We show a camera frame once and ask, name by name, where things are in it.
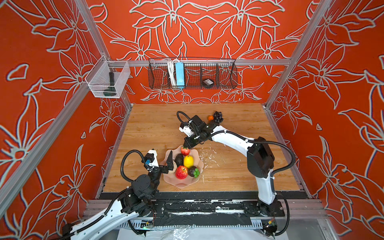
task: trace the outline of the aluminum frame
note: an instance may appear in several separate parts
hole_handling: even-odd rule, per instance
[[[40,161],[88,93],[88,85],[86,83],[81,84],[73,97],[48,127],[47,131],[41,136],[36,145],[0,189],[0,218],[4,216],[8,207],[12,204],[13,200],[19,194],[24,184],[35,171]]]
[[[85,0],[74,0],[76,6],[84,19],[85,25],[87,25],[89,33],[92,36],[94,43],[96,44],[97,49],[99,50],[100,55],[104,55],[107,60],[111,59],[111,56],[108,53],[107,46],[105,45],[103,38],[98,30],[98,27],[93,20],[91,11],[89,10],[88,4]]]
[[[283,136],[281,135],[280,130],[277,127],[276,122],[274,121],[271,112],[268,109],[266,109],[266,108],[264,108],[264,112],[265,112],[266,117],[268,118],[268,122],[271,125],[272,131],[275,134],[275,137],[276,137],[277,141],[279,143],[285,145]],[[290,162],[291,161],[291,155],[287,151],[285,151],[285,150],[283,150],[283,154],[285,156],[286,161]],[[301,174],[299,172],[299,169],[297,168],[296,164],[293,165],[290,169],[292,171],[293,176],[296,178],[296,180],[301,183],[301,185],[302,185],[305,193],[307,194],[307,196],[310,199],[313,198],[311,193],[310,193],[310,191],[309,191],[309,189],[308,189],[308,187],[307,187],[307,185],[305,184],[305,181],[304,181],[303,177],[301,176]]]
[[[296,63],[298,62],[301,54],[303,53],[303,51],[305,49],[305,46],[307,45],[310,38],[314,34],[316,27],[319,25],[320,20],[323,18],[325,11],[328,9],[331,2],[332,2],[332,0],[322,0],[322,1],[320,1],[320,4],[317,6],[316,11],[314,12],[312,18],[308,22],[308,26],[307,26],[307,28],[305,28],[305,31],[304,31],[303,35],[301,36],[293,54],[292,54],[290,64],[288,65],[287,68],[284,69],[280,78],[277,80],[277,83],[275,84],[275,87],[273,88],[272,93],[269,95],[269,97],[265,103],[265,106],[267,107],[267,109],[269,109],[272,106],[272,103],[274,102],[275,98],[277,97],[277,94],[280,92],[285,81],[288,79],[289,75],[291,74],[291,72],[295,68]]]
[[[127,113],[126,113],[126,115],[124,117],[124,121],[123,121],[123,123],[121,125],[119,134],[118,134],[118,136],[116,138],[116,142],[115,142],[115,144],[113,146],[113,150],[112,150],[111,155],[109,157],[108,165],[107,165],[107,168],[105,169],[102,181],[101,181],[100,186],[99,186],[99,188],[97,190],[97,193],[96,193],[96,196],[95,196],[96,199],[99,198],[101,192],[103,191],[103,188],[105,186],[105,182],[108,179],[109,173],[111,172],[111,168],[112,168],[113,162],[114,162],[116,154],[118,152],[119,145],[120,145],[122,136],[124,134],[125,127],[127,126],[129,115],[131,114],[132,107],[133,107],[133,105],[130,103],[130,101],[128,99],[128,96],[127,96],[127,93],[125,91],[123,91],[123,93],[121,95],[121,98],[123,99],[123,101],[125,103],[125,106],[127,107]]]
[[[216,63],[218,60],[181,60],[182,62],[192,63]],[[130,67],[148,67],[148,60],[128,60],[128,61],[108,61],[108,65],[114,68],[123,68],[124,64],[128,62]],[[236,59],[236,66],[288,66],[291,63],[291,59]]]

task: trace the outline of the red wallpaper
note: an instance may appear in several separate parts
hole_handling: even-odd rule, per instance
[[[126,114],[88,93],[0,221],[0,237],[57,237],[94,199]]]
[[[0,187],[100,57],[73,0],[1,1]],[[89,93],[0,220],[1,239],[57,237],[95,197],[126,108]]]
[[[318,1],[87,0],[114,60],[155,57],[289,58]],[[151,90],[144,67],[132,68],[134,103],[264,103],[282,66],[239,68],[233,90]]]
[[[341,239],[384,238],[383,14],[334,1],[272,108]]]

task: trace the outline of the avocado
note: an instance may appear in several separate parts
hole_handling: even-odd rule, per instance
[[[179,153],[175,157],[175,163],[177,166],[182,166],[184,165],[184,156],[183,154]]]

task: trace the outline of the wooden table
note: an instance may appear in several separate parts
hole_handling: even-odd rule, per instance
[[[111,172],[105,183],[104,192],[120,192],[130,185],[120,175],[123,156],[132,149],[144,155],[150,149],[157,151],[161,162],[168,149],[175,149],[184,143],[186,135],[179,131],[180,122],[177,111],[185,112],[189,117],[198,115],[203,121],[214,111],[221,111],[224,121],[221,125],[243,136],[276,141],[267,117],[259,103],[233,104],[134,104],[129,117]],[[275,169],[287,164],[280,147],[271,145],[275,156]],[[173,191],[253,191],[257,190],[256,179],[247,169],[247,158],[238,151],[218,142],[207,141],[195,147],[204,162],[200,180],[179,189],[161,182],[161,192]],[[136,179],[147,174],[138,154],[128,156],[124,165],[125,174]],[[275,174],[275,190],[299,190],[290,170]]]

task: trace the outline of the plastic sheet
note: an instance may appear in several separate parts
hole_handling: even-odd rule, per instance
[[[175,228],[164,231],[149,231],[145,240],[268,240],[254,230],[228,229],[228,228]],[[288,240],[286,233],[277,236],[276,240]]]

